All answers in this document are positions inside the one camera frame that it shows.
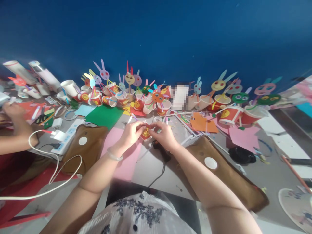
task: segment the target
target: blue paper sheet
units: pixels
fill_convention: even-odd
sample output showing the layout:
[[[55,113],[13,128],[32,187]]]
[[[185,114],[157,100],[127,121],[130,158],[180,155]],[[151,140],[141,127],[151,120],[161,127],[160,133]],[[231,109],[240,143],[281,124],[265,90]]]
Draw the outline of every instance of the blue paper sheet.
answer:
[[[86,104],[81,104],[81,106],[76,110],[75,115],[87,116],[90,114],[97,106],[90,106]]]

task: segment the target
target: green paper sheet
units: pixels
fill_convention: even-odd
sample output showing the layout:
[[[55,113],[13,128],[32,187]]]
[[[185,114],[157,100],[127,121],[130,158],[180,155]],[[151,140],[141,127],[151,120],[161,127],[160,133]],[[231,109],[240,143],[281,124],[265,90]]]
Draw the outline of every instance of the green paper sheet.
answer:
[[[103,105],[96,107],[85,117],[85,120],[86,122],[91,122],[97,126],[106,126],[108,130],[111,130],[122,114],[123,110],[117,107]]]

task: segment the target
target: smiley face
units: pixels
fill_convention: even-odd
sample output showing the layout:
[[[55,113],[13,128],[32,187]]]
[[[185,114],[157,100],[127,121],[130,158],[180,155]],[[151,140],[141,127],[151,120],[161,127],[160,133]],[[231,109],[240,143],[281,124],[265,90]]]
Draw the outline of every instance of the smiley face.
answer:
[[[254,94],[256,95],[268,95],[272,93],[272,91],[276,88],[276,84],[274,83],[267,83],[262,84],[258,88],[255,89]]]
[[[260,106],[273,105],[281,99],[279,94],[269,94],[258,99],[257,104]]]
[[[127,73],[126,76],[125,76],[125,80],[128,84],[133,84],[135,79],[134,79],[134,76],[131,75],[130,73]]]
[[[247,93],[237,93],[232,97],[232,101],[237,104],[245,103],[249,100],[249,95]]]
[[[224,87],[225,87],[225,81],[223,81],[223,80],[217,80],[217,81],[213,82],[211,85],[211,89],[213,91],[222,90],[222,89],[224,89]]]

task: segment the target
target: black cable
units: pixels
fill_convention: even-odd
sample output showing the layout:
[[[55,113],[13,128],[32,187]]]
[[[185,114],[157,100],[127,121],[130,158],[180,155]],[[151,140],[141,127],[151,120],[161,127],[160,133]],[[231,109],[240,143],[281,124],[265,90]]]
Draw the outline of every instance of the black cable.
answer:
[[[160,174],[160,176],[158,176],[158,177],[148,186],[148,188],[151,187],[151,186],[156,182],[156,180],[158,180],[158,179],[165,173],[165,169],[166,169],[166,164],[167,164],[167,162],[164,162],[164,163],[163,163],[163,170],[162,170],[162,173]]]

